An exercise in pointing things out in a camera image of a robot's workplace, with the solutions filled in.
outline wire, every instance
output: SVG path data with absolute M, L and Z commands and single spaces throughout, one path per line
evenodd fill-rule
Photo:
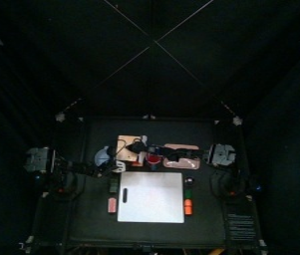
M 118 141 L 122 141 L 125 144 L 124 144 L 122 148 L 117 151 L 114 156 L 117 156 L 121 153 L 121 151 L 126 148 L 126 145 L 128 145 L 128 142 L 124 139 L 118 139 Z

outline white object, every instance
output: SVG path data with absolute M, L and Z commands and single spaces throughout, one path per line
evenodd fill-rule
M 118 160 L 117 160 L 117 167 L 118 168 L 116 170 L 113 170 L 113 172 L 120 173 L 120 172 L 126 171 L 126 164 Z
M 122 173 L 118 221 L 184 223 L 181 173 Z

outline black table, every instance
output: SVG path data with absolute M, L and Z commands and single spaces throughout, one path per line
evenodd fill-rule
M 232 144 L 239 165 L 248 171 L 241 130 L 232 121 L 89 118 L 83 123 L 59 126 L 54 147 L 67 160 L 94 161 L 97 151 L 106 145 L 116 144 L 121 134 L 144 134 L 150 143 L 190 144 L 202 149 L 209 149 L 215 143 Z M 150 168 L 133 167 L 130 170 L 150 171 Z M 227 213 L 224 214 L 228 202 L 215 196 L 210 186 L 210 179 L 219 174 L 219 170 L 202 161 L 197 170 L 160 167 L 157 171 L 181 172 L 182 177 L 194 177 L 193 215 L 185 216 L 184 223 L 118 222 L 118 215 L 108 212 L 109 198 L 118 198 L 118 195 L 109 193 L 109 177 L 81 176 L 85 182 L 83 190 L 73 201 L 59 204 L 51 198 L 43 198 L 41 201 L 43 213 L 38 214 L 34 225 L 45 226 L 46 223 L 47 227 L 34 227 L 38 247 L 42 243 L 54 243 L 65 251 L 67 247 L 75 246 L 205 249 L 232 245 L 233 243 L 228 242 L 228 219 Z M 255 216 L 255 204 L 247 200 L 244 203 L 236 203 L 237 208 L 248 207 L 245 213 L 249 212 Z M 57 231 L 49 231 L 50 225 Z

